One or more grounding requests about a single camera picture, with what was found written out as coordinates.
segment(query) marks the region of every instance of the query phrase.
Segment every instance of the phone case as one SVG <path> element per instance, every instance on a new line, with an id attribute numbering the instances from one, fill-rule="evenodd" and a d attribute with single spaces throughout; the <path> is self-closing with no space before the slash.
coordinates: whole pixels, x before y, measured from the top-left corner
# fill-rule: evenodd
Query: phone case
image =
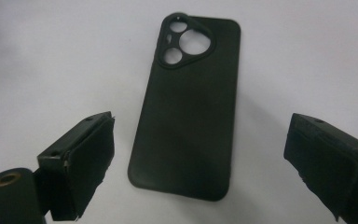
<path id="1" fill-rule="evenodd" d="M 170 28 L 185 22 L 184 31 Z M 211 40 L 199 55 L 185 53 L 181 35 Z M 187 197 L 218 201 L 228 191 L 241 28 L 231 20 L 174 13 L 163 21 L 128 170 L 130 182 Z M 170 48 L 179 63 L 165 62 Z"/>

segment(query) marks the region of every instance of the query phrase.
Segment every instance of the black rubber piece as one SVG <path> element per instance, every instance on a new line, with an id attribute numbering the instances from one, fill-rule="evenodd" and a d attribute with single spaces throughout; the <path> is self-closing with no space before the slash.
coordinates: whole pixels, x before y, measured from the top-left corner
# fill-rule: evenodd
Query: black rubber piece
<path id="1" fill-rule="evenodd" d="M 174 21 L 186 29 L 172 31 Z M 190 29 L 211 39 L 200 55 L 180 49 Z M 235 21 L 183 13 L 163 21 L 128 170 L 134 186 L 208 201 L 227 194 L 240 41 Z M 165 62 L 170 48 L 181 50 L 179 63 Z"/>
<path id="2" fill-rule="evenodd" d="M 294 114 L 284 157 L 336 220 L 358 224 L 358 139 L 320 119 Z"/>
<path id="3" fill-rule="evenodd" d="M 0 173 L 0 223 L 46 223 L 30 170 L 16 168 Z"/>
<path id="4" fill-rule="evenodd" d="M 55 221 L 83 215 L 113 159 L 114 122 L 110 112 L 83 119 L 37 157 L 42 212 Z"/>

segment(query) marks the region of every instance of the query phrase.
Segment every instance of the white background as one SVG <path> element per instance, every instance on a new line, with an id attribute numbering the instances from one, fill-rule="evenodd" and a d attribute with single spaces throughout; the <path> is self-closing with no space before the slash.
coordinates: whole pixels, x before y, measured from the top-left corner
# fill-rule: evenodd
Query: white background
<path id="1" fill-rule="evenodd" d="M 218 203 L 127 178 L 159 28 L 176 11 L 241 26 L 231 187 Z M 78 223 L 336 223 L 282 154 L 294 112 L 358 138 L 358 1 L 0 1 L 0 172 L 34 171 L 104 111 L 116 156 Z"/>

